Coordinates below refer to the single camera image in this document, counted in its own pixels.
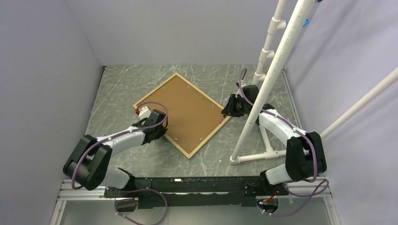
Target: white wall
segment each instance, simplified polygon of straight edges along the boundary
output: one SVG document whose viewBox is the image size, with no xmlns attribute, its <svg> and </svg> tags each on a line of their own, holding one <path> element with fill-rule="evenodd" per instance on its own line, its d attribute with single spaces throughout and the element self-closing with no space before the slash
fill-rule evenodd
<svg viewBox="0 0 398 225">
<path fill-rule="evenodd" d="M 0 2 L 0 224 L 49 224 L 100 76 L 64 1 Z"/>
<path fill-rule="evenodd" d="M 288 63 L 303 127 L 319 133 L 398 66 L 396 0 L 323 1 Z M 342 224 L 398 221 L 398 83 L 324 140 Z"/>
<path fill-rule="evenodd" d="M 103 65 L 257 64 L 277 0 L 67 0 Z M 296 4 L 288 0 L 282 19 Z M 276 50 L 282 32 L 271 45 Z"/>
</svg>

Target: marble pattern surface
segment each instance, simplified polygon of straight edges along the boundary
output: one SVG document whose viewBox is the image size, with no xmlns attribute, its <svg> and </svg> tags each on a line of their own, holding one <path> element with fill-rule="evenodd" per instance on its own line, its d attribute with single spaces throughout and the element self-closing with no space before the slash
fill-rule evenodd
<svg viewBox="0 0 398 225">
<path fill-rule="evenodd" d="M 245 83 L 249 84 L 255 65 L 131 65 L 108 66 L 101 79 L 87 127 L 87 134 L 113 134 L 137 122 L 132 105 L 175 72 L 184 76 L 211 98 L 225 106 L 231 93 L 236 93 L 240 71 L 247 68 Z M 286 83 L 279 75 L 267 103 L 296 124 Z M 116 156 L 110 167 L 121 167 L 135 176 L 236 176 L 258 175 L 261 171 L 284 163 L 285 158 L 257 160 L 230 165 L 231 156 L 247 116 L 231 118 L 191 159 L 187 159 L 167 139 L 137 146 Z M 286 149 L 272 134 L 275 150 Z M 258 126 L 254 126 L 240 155 L 265 151 Z"/>
</svg>

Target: white pvc pipe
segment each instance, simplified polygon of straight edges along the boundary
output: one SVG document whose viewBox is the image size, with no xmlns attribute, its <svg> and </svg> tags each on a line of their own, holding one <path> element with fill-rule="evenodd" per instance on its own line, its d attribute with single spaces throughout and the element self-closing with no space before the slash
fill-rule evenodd
<svg viewBox="0 0 398 225">
<path fill-rule="evenodd" d="M 246 161 L 251 161 L 251 160 L 258 160 L 258 159 L 269 159 L 269 158 L 278 158 L 279 156 L 285 156 L 286 155 L 286 150 L 282 151 L 273 151 L 273 152 L 264 152 L 261 154 L 255 154 L 251 156 L 239 156 L 237 158 L 237 161 L 239 163 L 241 162 L 246 162 Z"/>
<path fill-rule="evenodd" d="M 267 132 L 265 131 L 265 128 L 263 126 L 259 126 L 259 128 L 260 128 L 262 139 L 264 140 L 265 151 L 273 152 L 274 149 L 271 147 L 271 143 L 269 142 L 269 138 L 268 138 Z"/>
<path fill-rule="evenodd" d="M 270 46 L 272 43 L 272 39 L 274 38 L 274 34 L 278 28 L 278 25 L 272 26 L 274 23 L 278 23 L 281 21 L 281 15 L 283 8 L 285 7 L 286 0 L 279 0 L 278 5 L 276 6 L 276 10 L 274 16 L 271 19 L 271 23 L 268 28 L 267 38 L 265 39 L 264 47 L 261 50 L 259 63 L 257 65 L 256 72 L 254 73 L 252 84 L 257 85 L 259 82 L 259 77 L 262 74 L 262 68 L 264 67 L 264 63 L 267 61 L 268 55 L 270 54 Z"/>
<path fill-rule="evenodd" d="M 259 94 L 254 102 L 252 110 L 247 118 L 245 126 L 243 127 L 242 133 L 239 137 L 237 145 L 230 157 L 230 163 L 235 164 L 237 162 L 237 157 L 242 149 L 246 138 L 249 136 L 253 125 L 256 122 L 259 113 L 267 100 L 267 97 L 274 85 L 281 69 L 286 62 L 287 56 L 289 55 L 294 42 L 299 35 L 304 21 L 308 17 L 308 14 L 314 5 L 314 0 L 298 0 L 293 13 L 291 14 L 289 26 L 287 27 L 285 33 L 282 36 L 281 43 L 275 53 L 275 57 L 271 62 L 267 76 L 265 77 L 264 83 L 262 84 Z"/>
<path fill-rule="evenodd" d="M 341 115 L 335 122 L 333 122 L 326 130 L 321 133 L 321 138 L 324 139 L 329 136 L 333 131 L 339 128 L 359 110 L 365 107 L 375 97 L 380 95 L 390 85 L 398 80 L 398 67 L 395 68 L 390 74 L 388 74 L 380 83 L 378 83 L 372 90 L 370 90 L 364 97 L 362 97 L 357 103 L 355 103 L 349 110 Z"/>
</svg>

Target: brown board surface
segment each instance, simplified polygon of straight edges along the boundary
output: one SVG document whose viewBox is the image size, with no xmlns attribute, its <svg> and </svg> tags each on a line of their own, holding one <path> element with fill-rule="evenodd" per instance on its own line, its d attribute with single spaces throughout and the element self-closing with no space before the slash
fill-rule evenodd
<svg viewBox="0 0 398 225">
<path fill-rule="evenodd" d="M 185 156 L 192 157 L 229 119 L 221 114 L 222 106 L 178 73 L 136 102 L 137 108 L 147 101 L 164 104 L 168 110 L 165 137 Z M 161 106 L 149 108 L 164 111 Z"/>
</svg>

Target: wooden frame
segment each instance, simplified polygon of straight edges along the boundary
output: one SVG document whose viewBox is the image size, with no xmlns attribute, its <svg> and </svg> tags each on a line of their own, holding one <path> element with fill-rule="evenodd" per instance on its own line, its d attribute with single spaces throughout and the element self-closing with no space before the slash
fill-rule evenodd
<svg viewBox="0 0 398 225">
<path fill-rule="evenodd" d="M 145 99 L 147 99 L 148 97 L 150 97 L 153 93 L 155 93 L 157 90 L 159 90 L 160 88 L 162 88 L 165 84 L 167 84 L 169 81 L 171 81 L 173 78 L 178 77 L 180 79 L 182 79 L 184 82 L 187 83 L 188 87 L 193 87 L 197 92 L 199 92 L 201 95 L 203 95 L 204 97 L 206 97 L 208 100 L 211 101 L 211 103 L 213 103 L 213 106 L 217 106 L 218 108 L 220 108 L 220 111 L 223 109 L 223 107 L 217 103 L 216 101 L 214 101 L 212 98 L 210 98 L 206 93 L 204 93 L 202 90 L 200 90 L 198 87 L 196 87 L 195 85 L 193 85 L 191 82 L 189 82 L 187 79 L 185 79 L 183 76 L 179 75 L 178 73 L 173 74 L 171 77 L 169 77 L 167 80 L 165 80 L 164 82 L 162 82 L 159 86 L 157 86 L 155 89 L 153 89 L 151 92 L 149 92 L 148 94 L 146 94 L 145 96 L 143 96 L 140 100 L 138 100 L 133 107 L 136 109 L 137 106 L 141 103 L 143 103 L 143 101 Z M 171 138 L 167 133 L 165 134 L 165 137 L 174 145 L 176 146 L 185 156 L 187 156 L 188 158 L 191 158 L 228 120 L 230 117 L 226 117 L 224 118 L 221 123 L 213 130 L 211 131 L 206 137 L 203 138 L 203 140 L 199 143 L 199 145 L 196 146 L 196 148 L 191 152 L 188 153 L 186 152 L 175 140 L 173 140 L 173 138 Z"/>
</svg>

